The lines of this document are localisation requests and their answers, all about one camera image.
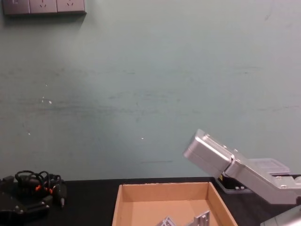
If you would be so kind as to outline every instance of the painted wall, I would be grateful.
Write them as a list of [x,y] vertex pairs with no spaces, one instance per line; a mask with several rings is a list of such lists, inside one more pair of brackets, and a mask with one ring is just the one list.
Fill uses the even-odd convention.
[[201,128],[301,172],[301,2],[88,0],[0,17],[0,177],[206,176]]

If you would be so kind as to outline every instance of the power socket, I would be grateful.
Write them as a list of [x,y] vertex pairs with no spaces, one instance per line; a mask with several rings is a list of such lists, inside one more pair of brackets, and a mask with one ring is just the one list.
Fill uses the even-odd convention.
[[56,0],[29,0],[30,13],[57,13]]
[[59,13],[85,13],[85,0],[56,0]]
[[30,14],[29,0],[2,0],[5,15]]

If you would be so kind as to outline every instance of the open cardboard box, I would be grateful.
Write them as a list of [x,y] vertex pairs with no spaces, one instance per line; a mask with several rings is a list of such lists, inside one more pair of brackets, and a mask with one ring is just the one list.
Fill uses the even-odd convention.
[[112,226],[155,226],[170,217],[177,226],[210,210],[210,226],[237,226],[212,183],[120,185]]

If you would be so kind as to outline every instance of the black table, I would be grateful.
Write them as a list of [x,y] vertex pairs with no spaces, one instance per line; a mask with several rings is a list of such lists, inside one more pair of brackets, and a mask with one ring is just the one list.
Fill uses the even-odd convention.
[[270,205],[256,194],[225,194],[213,178],[157,178],[68,181],[63,210],[53,206],[46,218],[27,226],[111,226],[118,187],[121,184],[213,182],[239,226],[259,226],[293,205]]

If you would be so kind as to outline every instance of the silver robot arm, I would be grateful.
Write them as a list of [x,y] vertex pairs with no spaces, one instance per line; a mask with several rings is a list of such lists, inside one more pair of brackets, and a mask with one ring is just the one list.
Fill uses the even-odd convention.
[[300,177],[273,177],[200,129],[183,155],[209,175],[218,178],[225,173],[271,204],[296,204],[301,196]]

